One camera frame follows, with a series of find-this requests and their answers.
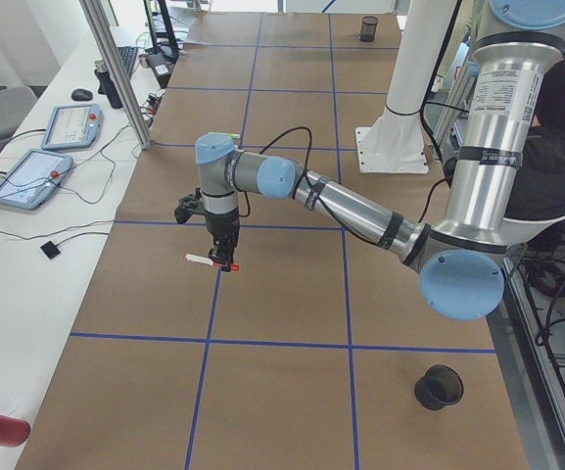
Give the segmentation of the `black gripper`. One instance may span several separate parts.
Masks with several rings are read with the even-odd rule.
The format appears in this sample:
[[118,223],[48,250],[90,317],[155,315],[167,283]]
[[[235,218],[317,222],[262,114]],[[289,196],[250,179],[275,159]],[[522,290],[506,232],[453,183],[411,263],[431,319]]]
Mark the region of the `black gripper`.
[[239,212],[213,213],[207,211],[205,219],[207,229],[212,235],[213,244],[208,258],[213,264],[224,264],[232,267],[234,265],[234,251],[239,240]]

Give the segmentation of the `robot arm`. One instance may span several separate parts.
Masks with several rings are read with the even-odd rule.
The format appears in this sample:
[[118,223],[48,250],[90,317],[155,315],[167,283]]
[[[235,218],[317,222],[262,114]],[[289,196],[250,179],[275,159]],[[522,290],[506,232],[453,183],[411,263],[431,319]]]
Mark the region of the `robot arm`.
[[480,72],[467,138],[438,225],[409,222],[292,160],[244,152],[228,135],[209,133],[196,144],[200,185],[175,211],[178,222],[191,214],[205,218],[212,235],[207,263],[235,269],[240,192],[291,198],[396,253],[418,273],[421,294],[437,313],[472,320],[492,312],[503,295],[499,264],[506,248],[552,224],[540,212],[514,218],[505,211],[543,70],[562,52],[565,1],[492,1],[489,10],[494,25],[476,46]]

